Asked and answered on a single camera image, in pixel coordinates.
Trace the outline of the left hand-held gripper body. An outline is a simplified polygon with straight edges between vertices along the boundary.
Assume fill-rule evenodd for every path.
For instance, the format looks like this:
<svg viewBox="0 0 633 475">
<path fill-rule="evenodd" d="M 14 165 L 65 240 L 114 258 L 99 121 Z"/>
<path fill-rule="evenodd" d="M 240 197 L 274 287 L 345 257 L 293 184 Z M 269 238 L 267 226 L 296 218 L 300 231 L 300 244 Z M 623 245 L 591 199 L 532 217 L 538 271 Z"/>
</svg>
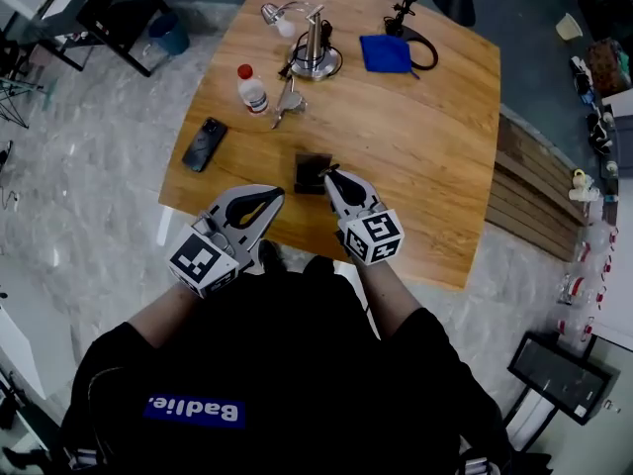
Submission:
<svg viewBox="0 0 633 475">
<path fill-rule="evenodd" d="M 201 298 L 226 286 L 253 264 L 256 234 L 250 219 L 257 209 L 257 201 L 242 195 L 219 200 L 201 212 L 168 250 L 172 274 Z"/>
</svg>

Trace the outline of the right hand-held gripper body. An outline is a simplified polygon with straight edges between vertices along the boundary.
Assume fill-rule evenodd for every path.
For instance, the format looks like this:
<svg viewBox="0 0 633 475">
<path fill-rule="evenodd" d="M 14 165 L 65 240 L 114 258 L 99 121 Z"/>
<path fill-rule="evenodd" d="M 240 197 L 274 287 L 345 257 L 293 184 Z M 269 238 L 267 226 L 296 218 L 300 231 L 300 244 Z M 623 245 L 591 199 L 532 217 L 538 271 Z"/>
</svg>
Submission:
<svg viewBox="0 0 633 475">
<path fill-rule="evenodd" d="M 365 265 L 396 256 L 405 238 L 403 226 L 393 209 L 361 212 L 361 216 L 338 221 L 345 249 Z"/>
</svg>

